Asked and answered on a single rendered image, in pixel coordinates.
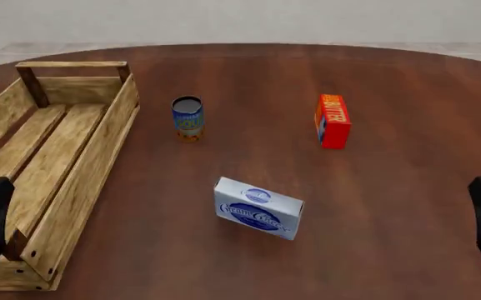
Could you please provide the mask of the wooden slat tray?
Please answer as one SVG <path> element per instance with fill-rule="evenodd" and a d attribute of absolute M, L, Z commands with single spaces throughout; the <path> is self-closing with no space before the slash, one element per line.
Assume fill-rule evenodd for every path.
<path fill-rule="evenodd" d="M 20 62 L 0 92 L 0 177 L 14 186 L 0 291 L 53 291 L 139 111 L 126 62 Z"/>

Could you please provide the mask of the white blue cream cheese box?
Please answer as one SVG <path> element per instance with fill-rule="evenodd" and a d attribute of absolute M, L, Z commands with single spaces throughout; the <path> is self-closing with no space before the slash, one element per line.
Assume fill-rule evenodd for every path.
<path fill-rule="evenodd" d="M 261 232 L 294 240 L 304 201 L 220 177 L 213 187 L 218 217 Z"/>

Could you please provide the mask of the red butter box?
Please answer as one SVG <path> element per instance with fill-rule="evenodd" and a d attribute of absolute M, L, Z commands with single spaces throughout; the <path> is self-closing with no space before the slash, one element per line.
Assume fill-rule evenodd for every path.
<path fill-rule="evenodd" d="M 340 95 L 321 94 L 314 114 L 319 144 L 326 149 L 344 149 L 352 126 Z"/>

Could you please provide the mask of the blue soup tin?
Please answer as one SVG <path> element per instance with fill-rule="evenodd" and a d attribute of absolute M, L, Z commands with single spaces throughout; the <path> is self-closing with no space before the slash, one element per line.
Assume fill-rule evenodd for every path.
<path fill-rule="evenodd" d="M 198 97 L 184 96 L 171 104 L 174 127 L 184 142 L 199 141 L 204 130 L 203 102 Z"/>

